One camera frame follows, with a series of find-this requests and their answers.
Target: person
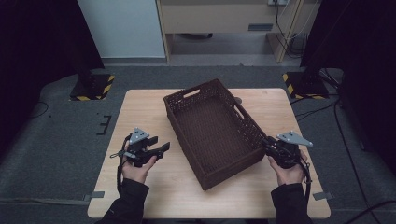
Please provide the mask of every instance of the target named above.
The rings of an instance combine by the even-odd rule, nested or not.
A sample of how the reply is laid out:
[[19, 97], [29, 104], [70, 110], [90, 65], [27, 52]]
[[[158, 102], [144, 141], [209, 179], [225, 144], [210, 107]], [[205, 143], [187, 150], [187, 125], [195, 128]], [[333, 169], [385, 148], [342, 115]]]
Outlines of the person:
[[[145, 185], [149, 169], [157, 158], [152, 157], [142, 167], [134, 167], [125, 162], [122, 166], [122, 190], [120, 198], [111, 204], [104, 217], [96, 224], [140, 224], [143, 220], [144, 202], [149, 192]], [[276, 224], [307, 224], [312, 220], [307, 214], [307, 201], [304, 196], [304, 172], [300, 165], [283, 169], [276, 161], [268, 157], [271, 167], [276, 172], [278, 187], [271, 192], [276, 209]]]

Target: woven basket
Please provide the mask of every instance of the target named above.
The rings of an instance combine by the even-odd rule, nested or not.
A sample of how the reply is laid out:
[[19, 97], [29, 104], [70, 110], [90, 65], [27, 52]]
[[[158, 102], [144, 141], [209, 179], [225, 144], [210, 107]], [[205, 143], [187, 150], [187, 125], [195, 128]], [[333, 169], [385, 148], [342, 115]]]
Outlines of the woven basket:
[[265, 133], [218, 79], [163, 98], [203, 190], [262, 160]]

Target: black curtain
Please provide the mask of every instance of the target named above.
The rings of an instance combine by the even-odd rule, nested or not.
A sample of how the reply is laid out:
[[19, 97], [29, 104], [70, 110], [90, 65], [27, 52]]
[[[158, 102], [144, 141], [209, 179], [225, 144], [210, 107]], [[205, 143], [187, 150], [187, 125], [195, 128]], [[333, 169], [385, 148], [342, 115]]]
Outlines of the black curtain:
[[41, 89], [77, 73], [70, 44], [84, 67], [104, 67], [77, 0], [0, 0], [0, 157]]

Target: wall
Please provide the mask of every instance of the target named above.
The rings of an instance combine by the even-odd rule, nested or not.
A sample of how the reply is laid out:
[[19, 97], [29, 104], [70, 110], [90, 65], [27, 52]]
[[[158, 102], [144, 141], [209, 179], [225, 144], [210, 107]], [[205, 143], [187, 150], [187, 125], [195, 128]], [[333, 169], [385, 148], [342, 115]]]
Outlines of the wall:
[[102, 58], [165, 58], [155, 0], [78, 0]]

